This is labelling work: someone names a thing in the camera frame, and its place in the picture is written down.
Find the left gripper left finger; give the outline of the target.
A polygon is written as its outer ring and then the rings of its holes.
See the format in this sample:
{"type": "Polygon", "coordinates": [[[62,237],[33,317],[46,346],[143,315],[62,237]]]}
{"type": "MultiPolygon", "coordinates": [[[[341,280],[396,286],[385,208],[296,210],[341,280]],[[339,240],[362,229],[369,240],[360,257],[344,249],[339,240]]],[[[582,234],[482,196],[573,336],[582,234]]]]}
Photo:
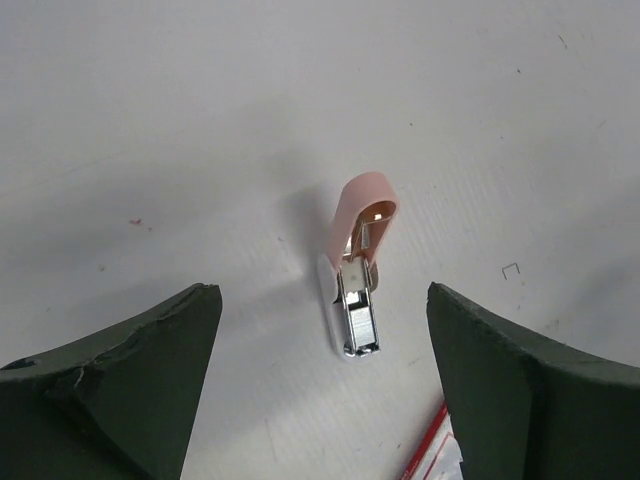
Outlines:
{"type": "Polygon", "coordinates": [[[222,313],[218,286],[1,370],[5,479],[177,479],[222,313]]]}

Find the red white staple box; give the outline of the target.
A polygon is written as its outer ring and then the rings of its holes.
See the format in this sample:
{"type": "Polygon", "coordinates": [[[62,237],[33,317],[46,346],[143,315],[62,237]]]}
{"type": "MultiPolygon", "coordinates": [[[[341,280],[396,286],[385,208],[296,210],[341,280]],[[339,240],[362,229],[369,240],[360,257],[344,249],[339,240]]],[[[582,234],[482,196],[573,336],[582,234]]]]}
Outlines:
{"type": "Polygon", "coordinates": [[[442,403],[400,480],[462,480],[462,455],[442,403]]]}

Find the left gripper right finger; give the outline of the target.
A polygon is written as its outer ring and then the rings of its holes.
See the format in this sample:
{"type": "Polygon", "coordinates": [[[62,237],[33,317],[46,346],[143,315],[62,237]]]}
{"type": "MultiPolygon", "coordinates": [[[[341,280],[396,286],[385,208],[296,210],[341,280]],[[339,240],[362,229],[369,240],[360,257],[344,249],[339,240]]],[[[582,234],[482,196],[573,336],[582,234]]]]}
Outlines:
{"type": "Polygon", "coordinates": [[[636,479],[639,370],[500,317],[441,283],[429,333],[466,479],[636,479]]]}

